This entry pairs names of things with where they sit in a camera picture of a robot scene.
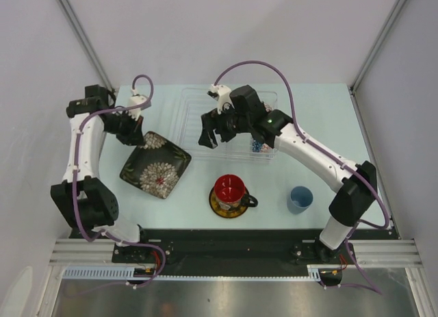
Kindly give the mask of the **clear wire dish rack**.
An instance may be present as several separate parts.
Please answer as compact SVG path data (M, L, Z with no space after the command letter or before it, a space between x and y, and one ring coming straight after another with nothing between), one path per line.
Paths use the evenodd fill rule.
M271 148L269 153L253 153L250 134L238 134L230 142L218 143L215 149L198 144L201 135L201 115L215 108L216 102L207 96L205 88L188 87L181 92L179 109L174 113L172 139L190 155L199 159L221 159L233 161L269 162L277 155Z

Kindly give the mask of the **red black mug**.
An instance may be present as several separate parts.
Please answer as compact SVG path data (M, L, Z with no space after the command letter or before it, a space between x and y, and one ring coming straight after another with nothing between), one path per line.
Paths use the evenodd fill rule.
M257 207L259 204L237 175L222 175L216 180L213 191L219 208L227 212L240 207Z

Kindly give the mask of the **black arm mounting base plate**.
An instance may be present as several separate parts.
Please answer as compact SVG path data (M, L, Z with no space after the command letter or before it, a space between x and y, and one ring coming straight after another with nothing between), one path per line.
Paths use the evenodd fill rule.
M288 262L293 265L337 264L344 258L352 263L350 254L355 254L352 244L341 246L334 253L317 253L313 240L262 240L262 241L167 241L156 242L155 249L139 246L114 246L112 262L143 264L153 262L154 255L167 264L175 264L185 258L211 259L214 262L231 259L266 259L269 262Z

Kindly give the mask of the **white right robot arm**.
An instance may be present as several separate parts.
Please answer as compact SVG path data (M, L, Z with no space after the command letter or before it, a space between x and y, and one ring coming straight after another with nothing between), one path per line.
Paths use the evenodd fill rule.
M342 242L378 198L376 168L372 163L355 164L336 157L324 145L301 133L292 117L280 110L264 112L258 118L251 113L212 110L201 116L201 125L198 140L201 146L214 149L218 142L228 142L237 134L250 134L299 161L329 186L335 198L315 246L321 262L331 263L339 257Z

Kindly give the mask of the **light blue cup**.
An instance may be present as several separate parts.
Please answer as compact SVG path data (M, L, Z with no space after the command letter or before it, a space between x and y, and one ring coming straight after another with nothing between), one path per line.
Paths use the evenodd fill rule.
M293 214L305 211L313 203L313 193L304 186L296 186L287 199L287 208Z

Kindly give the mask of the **black gold saucer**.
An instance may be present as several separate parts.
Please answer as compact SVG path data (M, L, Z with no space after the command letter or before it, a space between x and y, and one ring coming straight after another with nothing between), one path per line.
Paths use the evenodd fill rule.
M244 205L234 205L230 209L224 210L216 200L216 194L214 193L213 189L210 190L208 201L211 210L221 218L237 218L244 214L248 209L248 207Z

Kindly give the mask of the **brown patterned small bowl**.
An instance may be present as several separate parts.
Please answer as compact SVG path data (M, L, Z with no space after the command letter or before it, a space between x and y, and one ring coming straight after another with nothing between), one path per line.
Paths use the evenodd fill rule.
M266 102L264 102L263 105L266 109L266 112L271 112L274 109L271 105L267 104Z

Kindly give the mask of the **black floral square plate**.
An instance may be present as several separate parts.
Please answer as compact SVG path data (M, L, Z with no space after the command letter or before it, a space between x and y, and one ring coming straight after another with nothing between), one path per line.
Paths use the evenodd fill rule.
M149 131L144 135L144 144L128 157L119 177L147 194L167 199L191 161L187 151Z

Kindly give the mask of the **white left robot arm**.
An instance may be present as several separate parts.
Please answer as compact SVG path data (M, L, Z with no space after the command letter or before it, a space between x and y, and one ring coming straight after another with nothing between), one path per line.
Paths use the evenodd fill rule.
M137 262L150 257L151 245L140 238L140 227L119 211L115 194L101 181L99 163L107 134L127 146L143 144L141 111L150 98L134 94L126 107L110 103L108 94L94 94L71 101L66 108L70 121L70 152L66 171L50 195L68 225L93 241L107 236L119 245L129 244L127 253Z

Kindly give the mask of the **aluminium frame rail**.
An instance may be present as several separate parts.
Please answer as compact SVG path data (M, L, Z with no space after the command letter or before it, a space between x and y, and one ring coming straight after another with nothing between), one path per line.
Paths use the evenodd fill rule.
M413 240L351 240L355 258L362 268L421 268ZM96 240L60 239L53 248L51 266L108 266L114 243Z

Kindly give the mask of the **blue patterned bowl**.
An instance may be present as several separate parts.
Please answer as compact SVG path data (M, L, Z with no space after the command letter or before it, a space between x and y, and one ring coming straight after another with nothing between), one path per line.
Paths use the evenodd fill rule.
M258 142L255 139L251 140L251 150L253 153L269 153L271 148L262 142Z

